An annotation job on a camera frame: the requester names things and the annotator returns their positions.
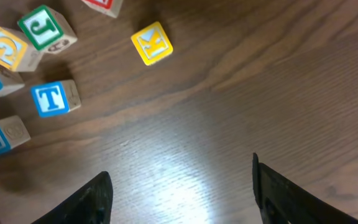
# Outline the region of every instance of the red block face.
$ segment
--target red block face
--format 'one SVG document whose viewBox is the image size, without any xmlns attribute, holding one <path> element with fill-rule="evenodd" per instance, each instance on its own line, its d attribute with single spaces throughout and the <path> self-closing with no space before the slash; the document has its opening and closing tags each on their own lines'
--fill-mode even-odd
<svg viewBox="0 0 358 224">
<path fill-rule="evenodd" d="M 111 5 L 112 5 L 112 2 L 114 0 L 86 0 L 92 4 L 95 4 L 97 6 L 100 6 L 100 7 L 103 7 L 105 9 L 110 9 L 111 8 Z"/>
</svg>

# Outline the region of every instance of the brown wooden surface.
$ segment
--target brown wooden surface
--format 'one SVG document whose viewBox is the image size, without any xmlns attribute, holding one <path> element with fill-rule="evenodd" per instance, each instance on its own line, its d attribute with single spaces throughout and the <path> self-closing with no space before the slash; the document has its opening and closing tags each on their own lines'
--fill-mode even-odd
<svg viewBox="0 0 358 224">
<path fill-rule="evenodd" d="M 0 220 L 30 223 L 97 173 L 112 223 L 261 223 L 251 155 L 358 218 L 358 1 L 0 0 L 17 28 L 40 4 L 79 41 L 0 98 L 32 136 L 0 156 Z M 174 52 L 146 67 L 130 36 L 160 21 Z M 30 87 L 73 78 L 82 107 L 39 118 Z"/>
</svg>

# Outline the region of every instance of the green block face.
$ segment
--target green block face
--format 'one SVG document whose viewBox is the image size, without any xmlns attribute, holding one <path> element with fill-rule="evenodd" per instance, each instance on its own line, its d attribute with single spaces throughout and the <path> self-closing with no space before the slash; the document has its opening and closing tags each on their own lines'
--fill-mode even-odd
<svg viewBox="0 0 358 224">
<path fill-rule="evenodd" d="M 37 50 L 43 50 L 63 36 L 48 7 L 40 6 L 18 22 L 19 27 Z"/>
</svg>

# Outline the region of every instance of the yellow block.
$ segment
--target yellow block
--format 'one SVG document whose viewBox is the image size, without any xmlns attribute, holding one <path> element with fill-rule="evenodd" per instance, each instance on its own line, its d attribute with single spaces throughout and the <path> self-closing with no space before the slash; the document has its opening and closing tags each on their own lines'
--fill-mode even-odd
<svg viewBox="0 0 358 224">
<path fill-rule="evenodd" d="M 0 27 L 0 65 L 16 71 L 27 47 L 26 42 Z"/>
<path fill-rule="evenodd" d="M 159 22 L 154 22 L 131 37 L 146 65 L 154 64 L 172 54 L 173 47 Z"/>
</svg>

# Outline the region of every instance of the orange block face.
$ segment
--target orange block face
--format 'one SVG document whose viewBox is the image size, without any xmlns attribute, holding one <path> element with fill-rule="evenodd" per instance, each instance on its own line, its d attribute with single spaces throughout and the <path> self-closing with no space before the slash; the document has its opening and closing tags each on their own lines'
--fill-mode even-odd
<svg viewBox="0 0 358 224">
<path fill-rule="evenodd" d="M 27 46 L 26 42 L 0 27 L 0 65 L 16 71 Z"/>
<path fill-rule="evenodd" d="M 158 62 L 173 52 L 172 44 L 159 22 L 134 34 L 131 39 L 146 65 Z"/>
</svg>

